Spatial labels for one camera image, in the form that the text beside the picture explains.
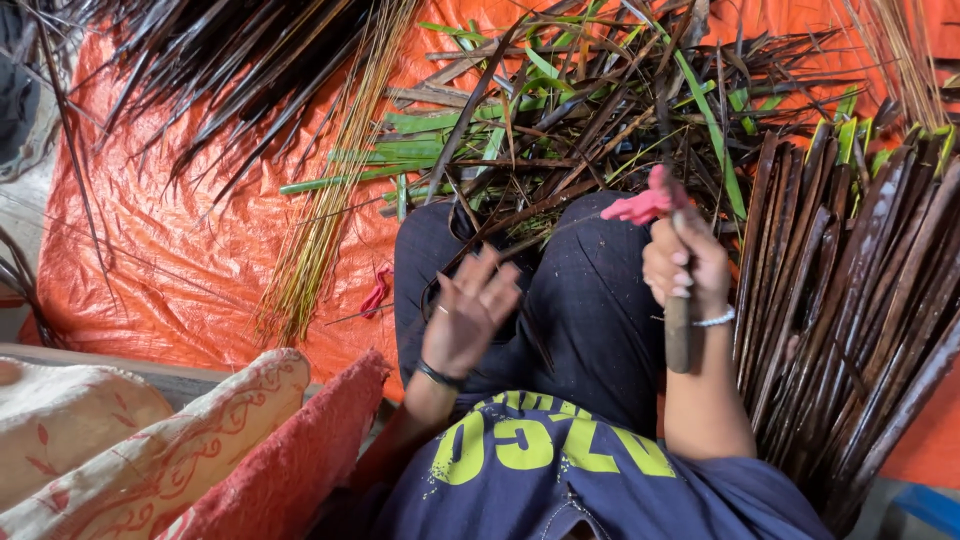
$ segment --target hand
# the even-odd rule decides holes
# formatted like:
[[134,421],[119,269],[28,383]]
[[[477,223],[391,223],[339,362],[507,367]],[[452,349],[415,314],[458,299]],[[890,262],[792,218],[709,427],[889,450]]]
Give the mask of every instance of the hand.
[[490,347],[493,335],[516,307],[520,271],[510,263],[496,271],[500,255],[484,245],[467,255],[453,279],[437,275],[440,301],[423,336],[422,357],[433,370],[464,379]]
[[[661,306],[667,295],[689,298],[693,321],[722,317],[730,292],[727,251],[696,208],[687,204],[680,212],[679,229],[669,217],[653,224],[653,241],[643,248],[643,280]],[[683,269],[687,263],[688,272]]]

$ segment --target dark jeans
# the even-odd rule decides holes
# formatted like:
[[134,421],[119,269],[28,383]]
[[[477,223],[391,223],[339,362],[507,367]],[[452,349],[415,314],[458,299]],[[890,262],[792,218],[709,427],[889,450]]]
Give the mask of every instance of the dark jeans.
[[[529,320],[515,315],[501,329],[467,392],[549,394],[656,436],[658,372],[664,364],[663,323],[654,317],[663,311],[642,280],[650,228],[598,215],[629,196],[600,191],[578,199],[564,212],[540,261],[530,250],[515,260],[523,272],[519,284]],[[464,246],[449,231],[449,213],[450,204],[417,209],[396,236],[396,343],[404,385],[423,343],[420,295]],[[534,336],[549,352],[555,373]]]

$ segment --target left hand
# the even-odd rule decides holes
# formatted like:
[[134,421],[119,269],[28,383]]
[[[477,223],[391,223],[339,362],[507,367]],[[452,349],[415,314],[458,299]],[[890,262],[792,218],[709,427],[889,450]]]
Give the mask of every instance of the left hand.
[[453,279],[437,275],[440,301],[423,336],[423,361],[433,370],[465,379],[490,347],[520,299],[512,263],[500,266],[500,255],[484,245],[480,256],[467,255]]

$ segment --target white beaded bracelet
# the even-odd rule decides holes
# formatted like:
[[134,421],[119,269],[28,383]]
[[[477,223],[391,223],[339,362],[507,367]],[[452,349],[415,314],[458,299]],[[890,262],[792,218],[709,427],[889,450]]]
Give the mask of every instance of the white beaded bracelet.
[[707,319],[706,321],[697,321],[690,323],[692,326],[703,328],[703,327],[715,327],[717,325],[722,325],[724,323],[729,323],[733,320],[733,317],[736,316],[736,309],[733,309],[733,306],[727,304],[727,312],[719,317],[714,317],[712,319]]

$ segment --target navy t-shirt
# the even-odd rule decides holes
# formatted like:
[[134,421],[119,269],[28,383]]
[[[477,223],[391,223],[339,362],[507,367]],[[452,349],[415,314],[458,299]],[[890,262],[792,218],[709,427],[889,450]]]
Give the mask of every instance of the navy t-shirt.
[[830,538],[797,488],[742,457],[689,460],[551,396],[478,403],[423,446],[370,538]]

